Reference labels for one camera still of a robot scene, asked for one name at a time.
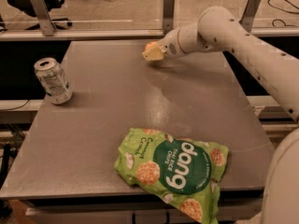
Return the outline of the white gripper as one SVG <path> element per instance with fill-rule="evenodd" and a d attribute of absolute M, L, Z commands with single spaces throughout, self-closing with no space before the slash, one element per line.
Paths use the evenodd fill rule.
<path fill-rule="evenodd" d="M 157 41 L 157 46 L 144 50 L 142 55 L 146 61 L 160 61 L 165 58 L 178 58 L 181 49 L 178 44 L 179 29 L 172 30 L 163 39 Z"/>

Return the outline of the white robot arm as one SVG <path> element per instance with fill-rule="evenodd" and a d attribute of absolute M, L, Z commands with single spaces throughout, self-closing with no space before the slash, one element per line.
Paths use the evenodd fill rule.
<path fill-rule="evenodd" d="M 299 60 L 247 31 L 224 7 L 209 7 L 198 21 L 150 42 L 147 61 L 195 52 L 225 51 L 247 71 L 243 85 L 258 83 L 295 121 L 299 120 Z M 299 224 L 299 129 L 278 145 L 263 192 L 261 224 Z"/>

